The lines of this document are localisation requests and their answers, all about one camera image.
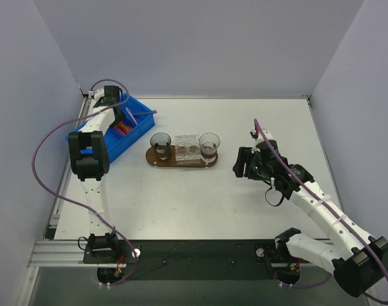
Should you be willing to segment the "pink toothpaste tube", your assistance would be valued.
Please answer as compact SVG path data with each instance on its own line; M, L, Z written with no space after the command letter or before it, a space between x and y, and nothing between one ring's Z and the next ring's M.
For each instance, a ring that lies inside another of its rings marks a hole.
M116 131L121 137L125 136L126 134L119 129L117 126L113 127L113 130Z

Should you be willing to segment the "clear textured acrylic holder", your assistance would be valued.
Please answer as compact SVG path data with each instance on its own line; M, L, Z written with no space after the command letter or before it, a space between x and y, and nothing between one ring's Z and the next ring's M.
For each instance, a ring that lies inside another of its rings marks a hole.
M192 161L201 158L199 135L175 136L175 156L177 161Z

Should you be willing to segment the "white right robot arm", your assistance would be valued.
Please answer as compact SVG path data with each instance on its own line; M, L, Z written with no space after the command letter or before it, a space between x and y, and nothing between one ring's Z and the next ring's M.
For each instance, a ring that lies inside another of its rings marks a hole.
M277 254L283 260L298 258L313 263L333 275L342 290L353 297L365 295L382 279L388 283L388 240L375 238L353 222L313 175L279 154L276 141L240 147L233 171L238 178L262 181L270 191L278 191L331 241L328 245L289 228L275 238Z

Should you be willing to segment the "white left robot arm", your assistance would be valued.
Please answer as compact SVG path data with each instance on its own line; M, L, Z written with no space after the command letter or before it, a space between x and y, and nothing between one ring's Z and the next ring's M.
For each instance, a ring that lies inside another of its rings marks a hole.
M71 169L82 185L89 208L90 235L85 252L109 263L119 258L121 246L109 227L105 175L110 169L110 158L104 136L119 117L121 109L116 104L121 97L122 89L118 86L99 89L92 95L92 117L68 135Z

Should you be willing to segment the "orange toothpaste tube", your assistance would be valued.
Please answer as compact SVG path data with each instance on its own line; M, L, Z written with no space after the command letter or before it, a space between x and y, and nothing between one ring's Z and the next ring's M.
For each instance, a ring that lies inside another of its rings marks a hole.
M130 131L133 130L133 128L127 124L124 124L123 122L119 122L116 127L121 130L124 134L128 134Z

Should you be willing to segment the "blue tinted glass cup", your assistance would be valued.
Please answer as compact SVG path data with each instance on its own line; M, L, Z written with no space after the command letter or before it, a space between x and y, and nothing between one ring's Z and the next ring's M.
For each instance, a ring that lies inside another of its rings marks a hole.
M168 161L171 158L171 137L167 133L156 133L150 139L150 145L154 149L155 156L160 161Z

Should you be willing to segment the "clear glass cup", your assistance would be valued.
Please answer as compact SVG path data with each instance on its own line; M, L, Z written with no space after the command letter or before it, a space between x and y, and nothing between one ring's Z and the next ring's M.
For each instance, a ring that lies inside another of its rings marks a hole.
M211 163L217 156L220 145L220 138L214 133L205 133L199 137L201 159L206 163Z

